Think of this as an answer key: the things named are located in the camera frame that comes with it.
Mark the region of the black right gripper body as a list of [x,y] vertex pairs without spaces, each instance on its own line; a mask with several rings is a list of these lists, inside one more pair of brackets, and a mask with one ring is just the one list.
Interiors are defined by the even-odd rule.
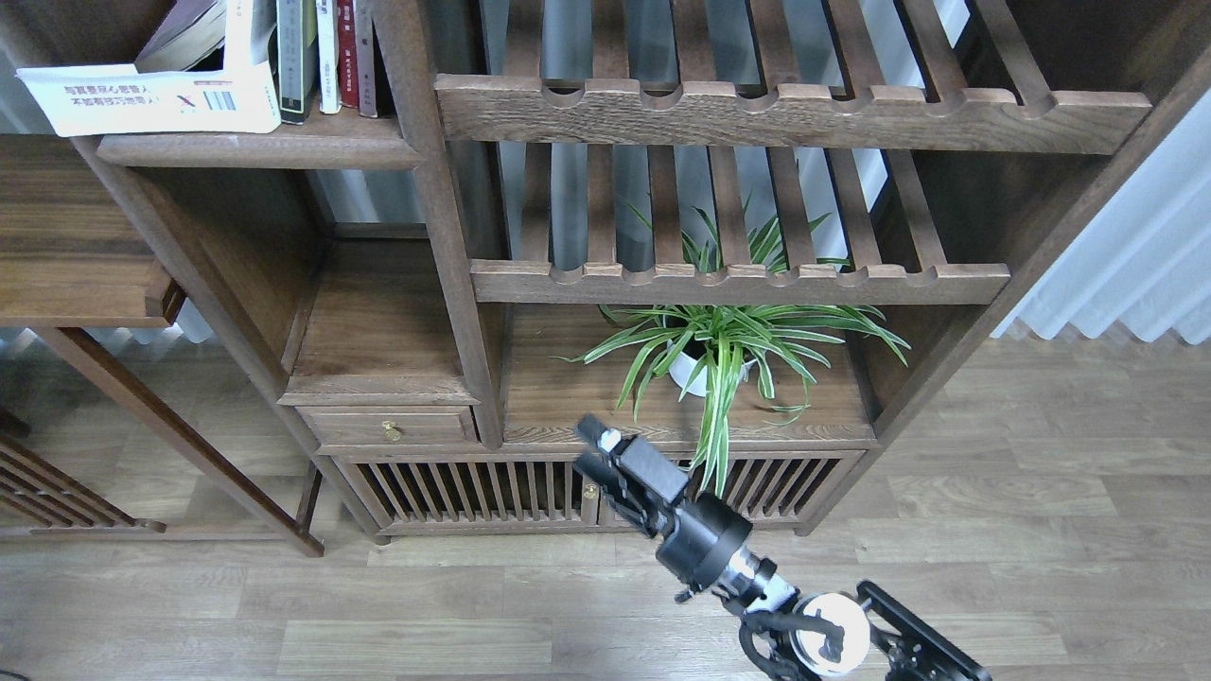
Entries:
[[675,504],[662,500],[639,480],[621,475],[606,487],[606,499],[649,538],[662,537],[655,557],[688,586],[701,593],[713,586],[731,555],[748,539],[753,525],[711,493],[696,499],[685,496],[691,477],[679,473]]

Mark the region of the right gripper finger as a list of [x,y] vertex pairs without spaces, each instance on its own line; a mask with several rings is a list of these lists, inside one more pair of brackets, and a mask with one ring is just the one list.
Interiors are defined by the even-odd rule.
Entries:
[[576,435],[589,452],[608,458],[627,482],[629,504],[622,507],[676,507],[682,503],[689,476],[639,435],[624,436],[595,414],[584,414]]
[[627,482],[620,471],[608,458],[592,452],[581,452],[574,467],[580,474],[597,483],[602,498],[612,504],[629,504]]

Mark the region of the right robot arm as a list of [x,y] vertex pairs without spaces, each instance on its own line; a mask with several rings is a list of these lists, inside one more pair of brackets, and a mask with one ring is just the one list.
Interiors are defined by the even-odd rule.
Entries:
[[688,496],[691,479],[639,435],[624,436],[584,414],[589,452],[576,469],[615,513],[661,540],[655,557],[684,590],[708,591],[740,620],[744,654],[773,680],[822,680],[853,673],[869,648],[889,660],[890,680],[986,680],[987,670],[873,582],[855,594],[803,593],[747,544],[752,525],[711,493]]

